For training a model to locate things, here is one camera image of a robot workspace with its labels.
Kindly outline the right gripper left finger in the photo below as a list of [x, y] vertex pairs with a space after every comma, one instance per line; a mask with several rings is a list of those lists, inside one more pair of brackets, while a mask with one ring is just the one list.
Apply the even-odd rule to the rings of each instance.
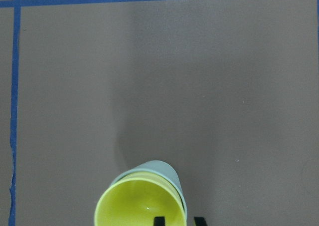
[[165, 217], [154, 217], [153, 226], [165, 226]]

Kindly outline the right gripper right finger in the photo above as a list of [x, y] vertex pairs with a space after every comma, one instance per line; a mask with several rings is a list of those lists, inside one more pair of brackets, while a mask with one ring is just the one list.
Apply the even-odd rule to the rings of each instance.
[[195, 226], [207, 226], [206, 219], [204, 217], [194, 217]]

